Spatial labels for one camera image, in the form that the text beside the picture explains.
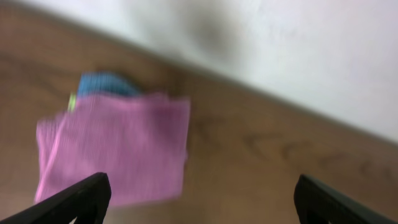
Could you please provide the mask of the purple microfiber cloth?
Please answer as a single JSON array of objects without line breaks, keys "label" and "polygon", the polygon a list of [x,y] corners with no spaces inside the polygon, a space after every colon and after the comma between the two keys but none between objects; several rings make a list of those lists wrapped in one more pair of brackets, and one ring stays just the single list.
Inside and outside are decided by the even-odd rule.
[{"label": "purple microfiber cloth", "polygon": [[190,101],[163,94],[91,95],[37,124],[40,178],[35,201],[104,172],[112,206],[182,193]]}]

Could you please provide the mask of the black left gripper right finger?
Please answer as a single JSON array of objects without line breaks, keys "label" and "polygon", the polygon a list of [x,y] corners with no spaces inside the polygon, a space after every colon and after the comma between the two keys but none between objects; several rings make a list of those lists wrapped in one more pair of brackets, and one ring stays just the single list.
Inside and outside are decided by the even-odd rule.
[{"label": "black left gripper right finger", "polygon": [[295,186],[294,204],[301,224],[397,224],[303,174]]}]

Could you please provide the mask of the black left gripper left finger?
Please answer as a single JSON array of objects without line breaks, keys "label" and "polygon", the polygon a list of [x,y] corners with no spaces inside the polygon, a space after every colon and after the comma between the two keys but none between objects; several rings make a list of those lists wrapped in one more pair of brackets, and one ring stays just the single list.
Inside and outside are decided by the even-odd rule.
[{"label": "black left gripper left finger", "polygon": [[108,176],[97,172],[50,198],[1,220],[1,224],[102,224],[110,198]]}]

